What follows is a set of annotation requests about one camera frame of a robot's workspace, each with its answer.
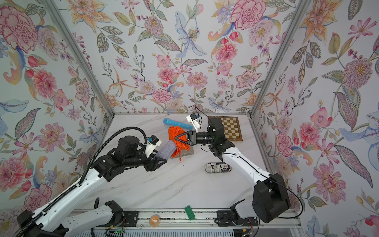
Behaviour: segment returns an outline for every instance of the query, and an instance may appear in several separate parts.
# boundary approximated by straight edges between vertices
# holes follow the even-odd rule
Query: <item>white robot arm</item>
[[[235,215],[238,218],[257,215],[260,220],[268,223],[287,210],[290,207],[287,191],[278,185],[284,185],[283,178],[259,168],[227,140],[220,118],[211,118],[210,123],[208,132],[188,131],[176,136],[175,139],[189,145],[210,144],[209,149],[213,154],[237,170],[254,188],[253,202],[238,203],[234,208],[237,212]],[[67,215],[98,188],[124,170],[143,165],[146,171],[154,171],[167,162],[152,153],[155,151],[154,148],[161,143],[157,137],[152,135],[147,138],[141,129],[134,127],[132,129],[143,133],[144,145],[138,138],[126,136],[119,140],[117,148],[95,161],[102,148],[117,134],[127,129],[116,132],[96,152],[80,180],[33,213],[24,211],[17,217],[21,231],[16,237],[39,235],[71,237],[99,225],[116,225],[122,222],[125,218],[123,209],[114,201],[106,202],[105,205],[80,215],[73,217],[67,217]],[[179,137],[183,135],[188,136],[188,142],[179,140]]]

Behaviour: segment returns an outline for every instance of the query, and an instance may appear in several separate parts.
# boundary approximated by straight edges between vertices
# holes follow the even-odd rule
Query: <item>floral wallpaper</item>
[[[309,237],[379,237],[377,9],[312,0],[254,114]]]
[[[81,176],[110,123],[71,54],[39,1],[0,0],[2,237]]]
[[[116,113],[248,112],[296,3],[56,1]]]

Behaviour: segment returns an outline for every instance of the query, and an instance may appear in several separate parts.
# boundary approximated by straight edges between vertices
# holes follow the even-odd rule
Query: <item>orange lily print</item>
[[[115,22],[107,14],[101,11],[107,4],[98,0],[66,0],[70,6],[67,8],[72,13],[72,23],[76,25],[78,22],[84,21],[91,26],[96,33],[97,22]]]
[[[334,11],[341,5],[342,0],[314,0],[313,9],[307,12],[307,17],[299,28],[306,28],[306,42],[312,35],[326,43],[326,26],[336,22]]]
[[[119,75],[118,75],[118,73],[117,73],[117,70],[116,70],[115,68],[114,68],[114,71],[116,72],[117,81],[109,86],[108,91],[111,90],[111,87],[113,87],[114,89],[116,89],[116,88],[118,87],[118,91],[117,91],[116,95],[117,95],[118,92],[120,91],[120,95],[119,95],[119,97],[120,97],[121,94],[122,94],[122,86],[123,86],[123,85],[124,85],[124,86],[128,86],[128,87],[132,87],[132,88],[134,88],[134,87],[133,87],[133,86],[129,86],[129,85],[127,85],[127,84],[124,83],[124,82],[129,81],[129,80],[123,80],[123,81],[120,81],[120,77],[119,77]]]
[[[270,101],[267,102],[267,103],[270,103],[269,105],[267,105],[266,107],[269,107],[271,106],[274,102],[276,104],[276,111],[278,111],[279,113],[279,109],[278,109],[278,101],[282,102],[279,98],[278,98],[278,95],[281,93],[282,89],[283,89],[283,86],[284,86],[284,83],[282,85],[282,88],[278,91],[278,93],[274,94],[274,93],[268,93],[266,96],[269,96],[270,97]]]

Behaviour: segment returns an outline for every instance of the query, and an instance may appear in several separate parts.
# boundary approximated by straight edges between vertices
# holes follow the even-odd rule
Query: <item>blue lily print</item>
[[[100,143],[99,136],[101,132],[101,127],[96,132],[95,130],[93,130],[92,127],[88,127],[88,129],[89,129],[88,135],[84,133],[82,136],[79,137],[79,141],[82,141],[85,143],[89,143],[89,142]]]
[[[232,109],[223,107],[224,100],[220,100],[219,102],[216,102],[214,98],[208,98],[209,104],[212,106],[213,109],[215,109],[217,112],[220,112],[220,109],[224,112],[229,112]]]
[[[371,144],[368,149],[368,159],[371,165],[379,171],[379,103],[378,111],[367,115],[368,128],[364,132],[349,132],[344,128],[340,128],[341,135],[346,141],[355,141],[364,138],[367,143]]]
[[[203,51],[203,49],[200,46],[195,45],[195,43],[193,42],[193,41],[196,41],[196,39],[200,35],[199,27],[198,26],[196,26],[195,28],[191,27],[191,29],[189,29],[187,33],[186,32],[187,21],[186,21],[185,16],[183,16],[182,13],[177,11],[175,13],[175,17],[176,17],[176,24],[175,24],[176,32],[179,33],[179,41],[183,42],[184,44],[183,51],[177,54],[176,57],[184,58],[187,55],[187,51],[191,49],[196,55],[199,55],[199,56],[207,54]]]
[[[8,131],[8,126],[1,119],[1,116],[5,112],[18,113],[26,108],[29,101],[8,100],[6,102],[0,102],[0,138]]]

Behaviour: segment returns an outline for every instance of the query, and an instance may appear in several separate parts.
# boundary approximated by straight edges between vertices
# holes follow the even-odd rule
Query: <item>black cable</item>
[[[241,158],[242,160],[245,161],[244,158],[242,158],[241,156],[237,156],[236,154],[233,154],[233,153],[223,153],[223,155],[224,155],[224,154],[235,155],[236,157],[239,157],[239,158]],[[258,172],[260,175],[262,175],[263,177],[269,179],[269,177],[264,176],[261,172],[259,172],[257,169],[255,169],[255,167],[252,166],[249,162],[247,162],[247,161],[245,161],[245,162],[246,162],[248,165],[250,165],[250,166],[251,166],[256,172]],[[298,215],[296,215],[296,216],[294,216],[294,217],[278,217],[278,218],[282,218],[282,219],[294,219],[294,218],[300,216],[300,215],[303,213],[303,210],[304,210],[304,206],[303,206],[303,203],[301,202],[300,198],[299,198],[296,194],[294,194],[290,189],[288,189],[287,187],[281,185],[280,183],[278,183],[278,182],[276,182],[276,181],[274,181],[274,180],[272,180],[272,179],[270,179],[270,182],[274,182],[274,183],[276,183],[277,185],[280,185],[280,186],[282,186],[283,188],[285,188],[285,189],[287,189],[288,191],[290,191],[290,192],[291,192],[293,195],[295,195],[295,197],[299,200],[300,205],[301,205],[301,211],[300,211],[300,213],[299,213]]]
[[[145,154],[145,150],[146,150],[146,145],[147,145],[147,137],[146,137],[146,134],[145,132],[138,128],[138,127],[125,127],[123,129],[120,129],[118,130],[117,132],[115,132],[114,134],[112,134],[101,146],[100,148],[97,150],[97,152],[94,154],[94,156],[92,157],[92,159],[89,161],[86,169],[84,170],[80,180],[77,182],[76,185],[73,185],[71,187],[69,187],[68,189],[66,189],[65,191],[63,191],[58,197],[56,197],[55,199],[53,199],[49,205],[47,205],[47,207],[45,207],[40,213],[38,213],[33,219],[31,219],[21,230],[20,232],[18,232],[18,234],[16,235],[16,237],[22,237],[25,233],[26,230],[28,230],[30,228],[30,226],[36,222],[36,220],[38,220],[44,213],[46,214],[47,211],[49,211],[58,201],[60,201],[64,196],[66,196],[69,192],[71,192],[72,190],[74,190],[75,188],[78,187],[78,185],[80,186],[85,178],[86,178],[86,175],[89,171],[89,169],[91,168],[93,162],[95,161],[95,159],[97,158],[97,156],[100,154],[100,152],[104,149],[104,147],[113,139],[115,138],[117,135],[119,135],[120,133],[124,132],[124,131],[127,131],[127,130],[138,130],[142,133],[142,135],[144,136],[144,139],[145,139],[145,146],[143,148],[143,152],[141,153],[141,157]]]
[[[100,198],[96,198],[95,204],[94,204],[94,209],[96,209],[96,208],[99,207],[99,202],[100,202]],[[91,236],[92,237],[96,237],[95,233],[94,233],[94,228],[91,228]]]

